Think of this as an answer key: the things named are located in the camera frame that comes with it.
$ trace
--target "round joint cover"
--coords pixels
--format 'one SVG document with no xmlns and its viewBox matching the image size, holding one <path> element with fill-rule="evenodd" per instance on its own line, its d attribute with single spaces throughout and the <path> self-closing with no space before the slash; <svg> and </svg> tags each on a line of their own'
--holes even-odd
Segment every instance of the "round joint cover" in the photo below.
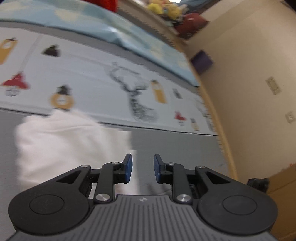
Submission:
<svg viewBox="0 0 296 241">
<path fill-rule="evenodd" d="M 262 233 L 277 218 L 277 206 L 268 195 L 238 182 L 209 186 L 197 211 L 210 226 L 232 235 Z"/>
<path fill-rule="evenodd" d="M 15 196 L 8 207 L 13 225 L 35 235 L 65 232 L 83 221 L 88 211 L 87 198 L 67 183 L 28 189 Z"/>
</svg>

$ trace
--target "light blue cloth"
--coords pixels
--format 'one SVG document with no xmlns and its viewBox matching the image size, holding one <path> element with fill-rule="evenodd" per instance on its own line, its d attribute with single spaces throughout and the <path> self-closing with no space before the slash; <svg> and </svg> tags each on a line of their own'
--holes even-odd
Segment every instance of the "light blue cloth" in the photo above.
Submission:
<svg viewBox="0 0 296 241">
<path fill-rule="evenodd" d="M 34 23 L 82 33 L 117 44 L 199 86 L 184 54 L 118 14 L 79 0 L 5 0 L 0 21 Z"/>
</svg>

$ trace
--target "wall outlet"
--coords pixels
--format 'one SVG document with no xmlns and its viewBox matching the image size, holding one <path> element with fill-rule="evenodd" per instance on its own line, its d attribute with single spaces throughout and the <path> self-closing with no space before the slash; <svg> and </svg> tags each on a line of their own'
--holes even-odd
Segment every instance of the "wall outlet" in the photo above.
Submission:
<svg viewBox="0 0 296 241">
<path fill-rule="evenodd" d="M 288 123 L 292 123 L 292 122 L 296 121 L 295 116 L 292 111 L 289 111 L 287 114 L 285 114 L 285 116 L 286 116 Z"/>
<path fill-rule="evenodd" d="M 281 92 L 279 85 L 277 84 L 277 82 L 275 81 L 275 79 L 273 77 L 270 77 L 269 79 L 267 79 L 266 83 L 274 95 L 277 95 L 278 93 Z"/>
</svg>

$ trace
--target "black line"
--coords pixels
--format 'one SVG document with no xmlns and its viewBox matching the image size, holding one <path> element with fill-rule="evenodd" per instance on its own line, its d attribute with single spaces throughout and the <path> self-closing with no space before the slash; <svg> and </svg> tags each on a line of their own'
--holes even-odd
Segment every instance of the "black line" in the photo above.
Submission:
<svg viewBox="0 0 296 241">
<path fill-rule="evenodd" d="M 13 110 L 13 109 L 2 108 L 2 107 L 0 107 L 0 110 L 16 112 L 16 113 L 21 113 L 21 114 L 48 116 L 46 114 L 40 114 L 40 113 L 36 113 L 36 112 Z M 166 129 L 160 129 L 160 128 L 152 128 L 152 127 L 130 126 L 130 125 L 124 125 L 124 124 L 112 124 L 112 123 L 108 123 L 108 122 L 98 122 L 98 123 L 105 124 L 105 125 L 112 125 L 112 126 L 130 127 L 130 128 L 133 128 L 133 129 L 138 128 L 138 129 L 145 129 L 145 130 L 157 130 L 157 131 L 166 131 L 166 132 L 173 132 L 173 133 L 193 134 L 193 135 L 199 135 L 199 136 L 214 136 L 214 137 L 218 136 L 218 135 L 214 135 L 214 134 L 202 134 L 202 133 L 193 133 L 193 132 L 172 131 L 172 130 L 166 130 Z"/>
</svg>

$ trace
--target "beige wall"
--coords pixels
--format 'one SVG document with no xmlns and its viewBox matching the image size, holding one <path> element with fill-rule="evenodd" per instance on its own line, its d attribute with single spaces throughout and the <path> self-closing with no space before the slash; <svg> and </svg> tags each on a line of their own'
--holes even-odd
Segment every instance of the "beige wall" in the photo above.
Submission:
<svg viewBox="0 0 296 241">
<path fill-rule="evenodd" d="M 296 162 L 296 13 L 278 0 L 244 0 L 193 37 L 214 65 L 201 75 L 233 154 L 239 180 Z M 266 79 L 282 92 L 273 95 Z"/>
</svg>

